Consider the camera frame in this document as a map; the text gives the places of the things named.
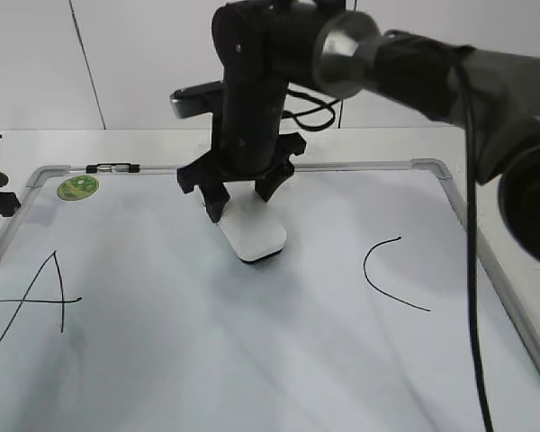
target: whiteboard frame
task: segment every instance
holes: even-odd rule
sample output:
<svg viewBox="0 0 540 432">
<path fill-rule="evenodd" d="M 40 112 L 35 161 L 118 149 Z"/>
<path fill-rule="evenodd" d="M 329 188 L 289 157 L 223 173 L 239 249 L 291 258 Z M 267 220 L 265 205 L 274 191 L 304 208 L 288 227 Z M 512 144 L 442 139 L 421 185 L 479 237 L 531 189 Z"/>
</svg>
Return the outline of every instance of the whiteboard frame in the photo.
<svg viewBox="0 0 540 432">
<path fill-rule="evenodd" d="M 141 166 L 139 173 L 128 173 L 124 165 L 102 164 L 103 168 L 96 173 L 97 176 L 155 176 L 173 175 L 180 166 Z M 438 159 L 412 159 L 409 161 L 390 162 L 357 162 L 342 164 L 298 164 L 296 171 L 380 171 L 380 170 L 424 170 L 436 176 L 452 209 L 466 230 L 466 203 L 458 191 L 455 182 L 446 164 Z M 22 225 L 28 211 L 44 184 L 53 177 L 79 176 L 86 174 L 86 167 L 73 167 L 69 165 L 42 166 L 38 168 L 26 183 L 26 191 L 21 199 L 20 210 L 8 220 L 0 229 L 0 259 L 11 244 L 17 230 Z M 516 327 L 517 333 L 526 351 L 530 355 L 536 370 L 540 374 L 540 337 L 522 307 L 509 279 L 506 277 L 498 260 L 494 256 L 486 238 L 478 231 L 477 238 L 478 258 L 490 278 L 492 286 L 499 296 L 506 313 Z"/>
</svg>

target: white wall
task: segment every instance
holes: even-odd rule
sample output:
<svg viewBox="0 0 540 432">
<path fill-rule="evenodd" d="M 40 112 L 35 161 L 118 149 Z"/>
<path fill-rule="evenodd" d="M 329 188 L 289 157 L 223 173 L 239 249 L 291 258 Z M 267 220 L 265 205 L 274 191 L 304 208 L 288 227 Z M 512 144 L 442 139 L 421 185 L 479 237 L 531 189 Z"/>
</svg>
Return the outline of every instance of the white wall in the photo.
<svg viewBox="0 0 540 432">
<path fill-rule="evenodd" d="M 101 127 L 68 0 L 0 0 L 0 130 Z"/>
<path fill-rule="evenodd" d="M 211 25 L 226 1 L 73 1 L 108 129 L 210 127 L 207 115 L 177 120 L 168 97 L 177 88 L 221 79 Z M 287 103 L 293 111 L 306 107 Z"/>
<path fill-rule="evenodd" d="M 380 30 L 399 29 L 453 44 L 540 56 L 540 0 L 358 0 Z M 346 128 L 439 125 L 374 94 L 345 102 Z"/>
<path fill-rule="evenodd" d="M 221 77 L 211 20 L 225 0 L 72 0 L 109 129 L 208 128 L 178 121 L 179 87 Z M 347 0 L 349 6 L 354 0 Z M 381 30 L 540 56 L 540 0 L 358 0 Z M 304 103 L 289 102 L 298 111 Z M 321 122 L 326 114 L 310 122 Z M 432 125 L 421 114 L 362 93 L 343 127 Z M 68 0 L 0 0 L 0 130 L 103 127 Z"/>
</svg>

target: whiteboard eraser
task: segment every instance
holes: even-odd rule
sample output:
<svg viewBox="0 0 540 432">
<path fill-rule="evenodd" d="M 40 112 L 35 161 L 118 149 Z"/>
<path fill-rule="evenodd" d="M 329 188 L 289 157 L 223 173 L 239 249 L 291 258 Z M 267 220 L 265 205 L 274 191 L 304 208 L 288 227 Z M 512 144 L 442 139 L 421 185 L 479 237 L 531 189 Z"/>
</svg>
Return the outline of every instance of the whiteboard eraser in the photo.
<svg viewBox="0 0 540 432">
<path fill-rule="evenodd" d="M 280 253 L 286 244 L 286 229 L 251 190 L 232 197 L 218 226 L 238 258 L 247 264 Z"/>
</svg>

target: green sticker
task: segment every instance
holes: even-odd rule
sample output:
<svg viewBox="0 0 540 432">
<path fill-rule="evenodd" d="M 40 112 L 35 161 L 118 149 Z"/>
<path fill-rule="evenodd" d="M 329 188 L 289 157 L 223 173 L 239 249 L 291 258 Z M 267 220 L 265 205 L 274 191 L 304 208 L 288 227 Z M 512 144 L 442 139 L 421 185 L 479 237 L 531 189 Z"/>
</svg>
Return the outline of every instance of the green sticker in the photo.
<svg viewBox="0 0 540 432">
<path fill-rule="evenodd" d="M 91 175 L 69 178 L 58 187 L 58 196 L 64 201 L 79 201 L 98 190 L 98 180 Z"/>
</svg>

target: black marker drawing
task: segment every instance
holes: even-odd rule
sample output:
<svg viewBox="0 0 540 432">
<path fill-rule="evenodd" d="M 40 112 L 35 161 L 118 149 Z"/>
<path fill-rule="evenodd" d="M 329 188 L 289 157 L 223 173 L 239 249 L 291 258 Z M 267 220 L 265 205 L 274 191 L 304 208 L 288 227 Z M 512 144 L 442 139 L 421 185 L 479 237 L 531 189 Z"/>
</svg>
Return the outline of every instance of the black marker drawing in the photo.
<svg viewBox="0 0 540 432">
<path fill-rule="evenodd" d="M 42 272 L 42 269 L 46 266 L 46 264 L 52 258 L 54 258 L 54 264 L 56 265 L 56 270 L 58 272 L 58 284 L 59 284 L 59 287 L 60 287 L 60 295 L 62 297 L 62 300 L 61 301 L 49 301 L 49 300 L 28 300 L 28 299 L 26 299 L 26 297 L 28 297 L 28 294 L 30 293 L 30 290 L 34 286 L 34 283 L 36 282 L 36 279 L 38 279 L 38 276 Z M 65 300 L 65 298 L 64 298 L 64 282 L 62 281 L 62 273 L 60 271 L 60 264 L 58 262 L 58 257 L 56 256 L 56 251 L 52 252 L 48 256 L 48 258 L 46 258 L 44 260 L 44 262 L 42 263 L 42 265 L 38 269 L 38 272 L 36 273 L 36 275 L 32 279 L 32 282 L 30 282 L 30 286 L 28 286 L 28 289 L 26 290 L 26 292 L 24 293 L 24 296 L 20 300 L 0 300 L 0 303 L 19 302 L 18 307 L 16 308 L 16 310 L 14 311 L 13 316 L 10 318 L 10 321 L 8 322 L 8 325 L 4 329 L 4 332 L 2 333 L 2 335 L 0 336 L 0 343 L 4 340 L 4 338 L 6 336 L 6 333 L 8 333 L 8 330 L 10 329 L 12 324 L 14 323 L 14 320 L 16 319 L 16 316 L 18 315 L 18 312 L 20 312 L 20 309 L 22 308 L 22 305 L 24 303 L 50 303 L 50 304 L 59 304 L 59 305 L 61 305 L 62 306 L 62 324 L 60 326 L 60 333 L 64 333 L 64 320 L 65 320 L 65 317 L 66 317 L 65 306 L 67 304 L 70 304 L 70 303 L 80 302 L 81 300 L 82 300 L 82 297 L 78 297 L 77 299 L 72 300 L 72 301 L 66 301 Z"/>
<path fill-rule="evenodd" d="M 385 295 L 386 297 L 389 297 L 393 300 L 395 300 L 396 302 L 400 302 L 402 304 L 405 304 L 407 306 L 410 306 L 411 308 L 414 308 L 414 309 L 418 309 L 419 311 L 424 311 L 424 312 L 431 312 L 432 310 L 430 309 L 426 309 L 426 308 L 422 308 L 421 306 L 417 306 L 416 304 L 414 303 L 410 303 L 409 301 L 404 301 L 403 299 L 399 299 L 398 297 L 394 297 L 393 295 L 391 294 L 388 294 L 387 292 L 381 290 L 380 288 L 378 288 L 376 285 L 373 284 L 373 282 L 370 280 L 370 278 L 368 277 L 368 272 L 366 272 L 366 263 L 368 261 L 368 258 L 370 257 L 370 255 L 377 249 L 379 248 L 380 246 L 383 246 L 383 245 L 387 245 L 389 243 L 393 243 L 395 241 L 400 241 L 402 240 L 402 237 L 397 237 L 397 238 L 393 238 L 392 240 L 386 240 L 386 241 L 383 241 L 381 243 L 378 243 L 377 245 L 373 246 L 369 251 L 368 253 L 366 254 L 366 257 L 364 258 L 364 262 L 362 263 L 362 268 L 364 270 L 364 277 L 366 278 L 366 281 L 380 294 L 383 294 Z"/>
</svg>

